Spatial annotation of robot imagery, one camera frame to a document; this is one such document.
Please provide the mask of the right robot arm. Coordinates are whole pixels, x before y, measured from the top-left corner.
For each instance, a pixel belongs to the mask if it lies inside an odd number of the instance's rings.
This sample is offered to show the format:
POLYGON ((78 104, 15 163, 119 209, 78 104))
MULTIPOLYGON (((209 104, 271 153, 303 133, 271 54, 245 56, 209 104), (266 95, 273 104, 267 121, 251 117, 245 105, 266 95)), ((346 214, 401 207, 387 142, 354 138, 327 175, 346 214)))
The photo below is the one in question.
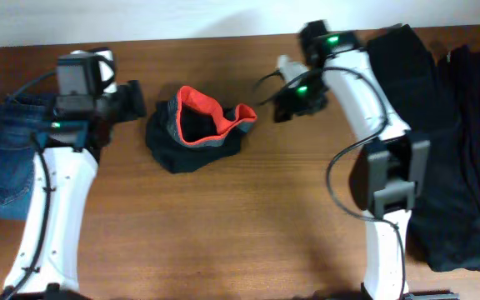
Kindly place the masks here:
POLYGON ((366 48, 352 31, 330 33, 322 20, 298 34, 303 62, 282 55, 283 87, 268 100, 275 122, 312 115, 332 92, 356 137, 327 166, 333 202, 366 225, 367 266, 361 299, 457 299, 455 292, 410 292, 406 235, 423 189, 430 141, 394 110, 372 70, 366 48))

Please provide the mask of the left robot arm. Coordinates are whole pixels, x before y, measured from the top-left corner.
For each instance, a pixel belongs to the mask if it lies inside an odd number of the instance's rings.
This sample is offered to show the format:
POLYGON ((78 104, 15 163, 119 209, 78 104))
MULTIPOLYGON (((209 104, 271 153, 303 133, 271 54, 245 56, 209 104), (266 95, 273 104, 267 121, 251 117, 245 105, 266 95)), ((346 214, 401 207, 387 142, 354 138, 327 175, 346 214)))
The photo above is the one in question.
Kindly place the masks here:
POLYGON ((24 84, 0 103, 0 219, 25 223, 2 299, 78 299, 88 193, 115 125, 146 114, 136 80, 117 84, 106 47, 62 55, 58 90, 24 84))

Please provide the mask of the black leggings red grey waistband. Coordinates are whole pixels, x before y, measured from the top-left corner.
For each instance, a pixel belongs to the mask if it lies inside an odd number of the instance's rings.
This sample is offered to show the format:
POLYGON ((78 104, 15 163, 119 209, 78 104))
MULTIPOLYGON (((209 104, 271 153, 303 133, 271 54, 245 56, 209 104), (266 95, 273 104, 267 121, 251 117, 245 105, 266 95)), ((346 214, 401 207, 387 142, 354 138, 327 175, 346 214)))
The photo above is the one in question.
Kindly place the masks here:
POLYGON ((169 173, 192 173, 238 154, 257 120, 258 115, 246 104, 223 107, 197 89, 183 86, 170 100, 156 103, 147 122, 145 143, 169 173))

